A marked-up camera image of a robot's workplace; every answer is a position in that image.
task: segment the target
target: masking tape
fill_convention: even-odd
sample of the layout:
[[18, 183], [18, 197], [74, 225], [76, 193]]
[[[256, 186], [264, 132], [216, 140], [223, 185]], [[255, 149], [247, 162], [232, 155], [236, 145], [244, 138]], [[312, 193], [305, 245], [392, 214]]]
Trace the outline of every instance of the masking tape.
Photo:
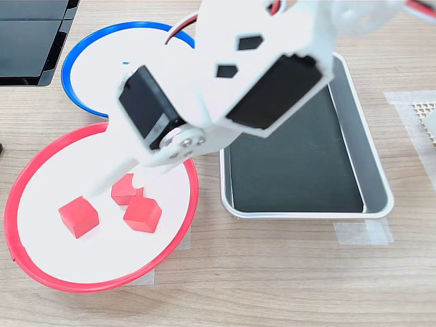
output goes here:
[[[191, 228], [188, 229], [185, 237], [176, 248], [176, 251], [189, 250], [190, 248], [191, 248]], [[127, 286], [154, 285], [154, 284], [155, 284], [155, 269], [153, 269], [148, 274], [145, 274], [144, 276], [136, 279], [135, 281], [128, 283]]]
[[388, 221], [366, 219], [363, 223], [333, 223], [341, 245], [389, 245], [394, 242]]
[[435, 103], [436, 91], [385, 92], [389, 104], [394, 105], [412, 144], [436, 191], [436, 150], [414, 106], [417, 103]]

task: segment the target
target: robotic arm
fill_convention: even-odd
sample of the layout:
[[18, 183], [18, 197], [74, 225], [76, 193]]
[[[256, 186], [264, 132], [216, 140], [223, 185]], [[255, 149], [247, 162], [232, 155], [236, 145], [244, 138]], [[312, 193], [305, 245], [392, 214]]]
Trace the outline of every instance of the robotic arm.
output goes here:
[[134, 186], [143, 187], [241, 133], [267, 138], [333, 79], [338, 35], [370, 33], [406, 3], [297, 1], [286, 10], [284, 1], [203, 0], [190, 18], [195, 50], [173, 53], [163, 41], [115, 72], [120, 83], [102, 105], [117, 158], [87, 197], [138, 164], [145, 173]]

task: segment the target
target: wooden surface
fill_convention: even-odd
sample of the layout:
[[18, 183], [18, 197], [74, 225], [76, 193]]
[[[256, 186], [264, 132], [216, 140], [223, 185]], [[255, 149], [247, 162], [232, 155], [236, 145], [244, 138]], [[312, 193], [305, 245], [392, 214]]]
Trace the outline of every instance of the wooden surface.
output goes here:
[[[171, 24], [198, 6], [82, 1], [52, 84], [0, 88], [2, 216], [13, 182], [34, 155], [101, 121], [63, 92], [59, 73], [72, 46], [107, 25]], [[195, 160], [201, 192], [191, 249], [159, 266], [155, 285], [82, 295], [48, 289], [11, 260], [2, 230], [0, 326], [436, 326], [435, 191], [383, 94], [436, 89], [435, 35], [436, 26], [404, 14], [373, 35], [341, 39], [337, 48], [394, 190], [388, 219], [394, 243], [340, 245], [331, 221], [238, 221], [219, 201], [218, 157], [207, 155]]]

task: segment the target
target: cable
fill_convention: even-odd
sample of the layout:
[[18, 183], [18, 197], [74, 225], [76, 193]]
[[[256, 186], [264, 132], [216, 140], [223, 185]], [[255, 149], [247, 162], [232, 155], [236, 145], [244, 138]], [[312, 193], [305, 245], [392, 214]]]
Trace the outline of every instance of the cable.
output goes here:
[[273, 5], [271, 6], [271, 16], [274, 16], [280, 9], [281, 1], [276, 0], [274, 1]]
[[197, 21], [198, 12], [193, 12], [188, 16], [184, 17], [182, 20], [178, 21], [171, 30], [168, 31], [169, 35], [165, 41], [165, 45], [174, 37], [178, 32], [183, 30], [185, 27], [188, 27], [190, 24], [193, 24]]
[[[282, 4], [284, 1], [282, 0], [275, 0], [274, 3], [271, 5], [271, 16], [274, 16], [277, 12], [280, 11], [282, 8]], [[189, 14], [188, 16], [184, 17], [180, 21], [178, 21], [171, 30], [168, 31], [169, 35], [165, 41], [165, 45], [168, 44], [168, 42], [180, 31], [182, 31], [185, 27], [188, 27], [189, 25], [195, 23], [198, 18], [198, 11], [193, 12]]]
[[430, 1], [409, 0], [406, 5], [406, 10], [423, 20], [436, 24], [436, 7], [429, 3]]

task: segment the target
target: red wire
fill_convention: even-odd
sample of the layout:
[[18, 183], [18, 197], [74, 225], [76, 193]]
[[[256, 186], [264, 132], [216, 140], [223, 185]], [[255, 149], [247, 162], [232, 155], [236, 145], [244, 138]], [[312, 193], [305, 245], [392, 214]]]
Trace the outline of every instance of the red wire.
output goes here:
[[281, 0], [276, 0], [271, 7], [271, 16], [274, 16], [280, 9]]
[[431, 9], [431, 8], [425, 6], [425, 4], [423, 4], [423, 3], [419, 2], [419, 1], [409, 0], [407, 2], [407, 5], [410, 8], [416, 10], [417, 12], [420, 12], [421, 14], [424, 14], [424, 15], [436, 18], [436, 10]]
[[184, 22], [182, 25], [180, 25], [180, 27], [176, 30], [174, 30], [169, 36], [168, 39], [166, 39], [165, 41], [165, 45], [168, 44], [168, 42], [172, 39], [173, 36], [175, 36], [178, 32], [180, 32], [181, 30], [183, 30], [185, 27], [188, 27], [190, 24], [193, 24], [197, 21], [197, 16], [191, 17], [190, 19], [188, 19], [186, 22]]
[[[281, 0], [275, 0], [271, 7], [271, 16], [274, 16], [280, 9]], [[169, 36], [168, 39], [166, 39], [165, 44], [168, 44], [168, 42], [181, 30], [188, 27], [189, 25], [195, 23], [197, 21], [198, 16], [194, 16], [190, 19], [188, 19], [186, 22], [184, 22], [178, 29], [173, 31]]]

